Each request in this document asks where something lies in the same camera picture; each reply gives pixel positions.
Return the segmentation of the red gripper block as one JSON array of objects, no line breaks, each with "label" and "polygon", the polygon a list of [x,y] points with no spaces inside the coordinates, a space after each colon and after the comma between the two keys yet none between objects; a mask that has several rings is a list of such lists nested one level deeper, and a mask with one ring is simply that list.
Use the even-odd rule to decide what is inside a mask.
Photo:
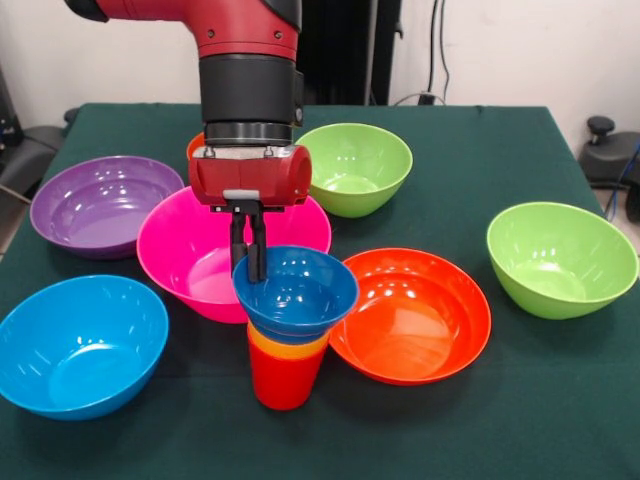
[{"label": "red gripper block", "polygon": [[[304,203],[310,190],[312,163],[304,146],[199,147],[188,161],[189,181],[204,205],[226,207],[236,200],[258,201],[268,208]],[[232,211],[231,268],[247,255],[252,283],[267,277],[267,241],[263,208],[249,215],[252,243],[244,239],[246,214]]]}]

